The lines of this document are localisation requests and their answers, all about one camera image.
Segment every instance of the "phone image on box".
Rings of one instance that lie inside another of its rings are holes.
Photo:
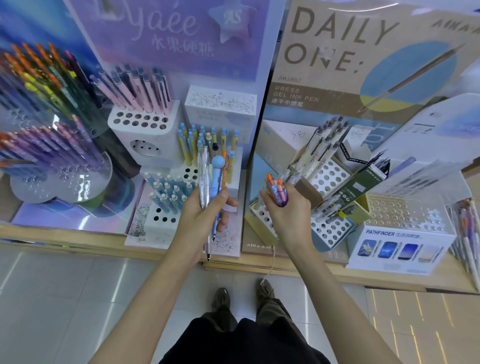
[[[385,242],[378,253],[379,258],[388,259],[395,252],[397,243],[396,242]]]
[[[435,245],[426,245],[421,250],[417,261],[421,263],[430,263],[440,249]]]
[[[402,251],[398,255],[398,259],[400,260],[410,260],[413,255],[415,254],[417,248],[419,246],[417,244],[405,244]]]
[[[365,239],[361,244],[358,255],[360,256],[371,256],[377,245],[376,240]]]

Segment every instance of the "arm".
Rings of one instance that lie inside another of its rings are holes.
[[[343,289],[312,242],[310,202],[287,184],[288,203],[278,207],[261,192],[275,231],[307,286],[339,364],[401,364]]]
[[[200,208],[198,188],[185,202],[177,232],[165,256],[138,290],[90,364],[150,364],[183,282],[200,259],[215,217],[228,199],[221,191],[205,211]],[[222,214],[218,231],[228,224]]]

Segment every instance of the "hand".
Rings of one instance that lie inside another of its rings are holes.
[[[225,189],[210,201],[205,210],[202,210],[200,189],[195,188],[183,205],[177,232],[167,254],[176,255],[179,262],[195,265],[201,257],[203,246],[212,232],[215,217],[219,212],[221,217],[216,230],[222,232],[228,224],[228,213],[222,210],[225,203],[230,206],[239,205],[237,200],[228,196],[228,191]]]
[[[291,183],[285,185],[288,193],[288,202],[284,207],[275,204],[270,194],[260,191],[275,232],[283,247],[290,253],[296,248],[313,246],[312,227],[310,225],[310,201],[303,197]]]

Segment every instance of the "white display box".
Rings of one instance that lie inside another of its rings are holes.
[[[249,143],[257,115],[257,95],[190,85],[184,106],[190,125],[195,124],[197,129],[200,125],[216,127],[218,143],[221,128],[229,132],[229,144],[235,129],[239,131],[237,143]]]
[[[439,200],[368,195],[371,219],[348,237],[347,268],[427,276],[456,238]]]
[[[262,120],[255,152],[277,173],[300,158],[316,128]]]

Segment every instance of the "person's left hand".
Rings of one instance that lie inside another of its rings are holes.
[[[216,230],[222,232],[228,224],[228,213],[222,210],[224,204],[238,206],[237,200],[222,190],[208,204],[205,210],[200,206],[200,189],[197,187],[183,205],[177,232],[168,248],[167,254],[178,255],[180,261],[195,265],[202,254],[208,235],[212,232],[215,217],[221,212]]]

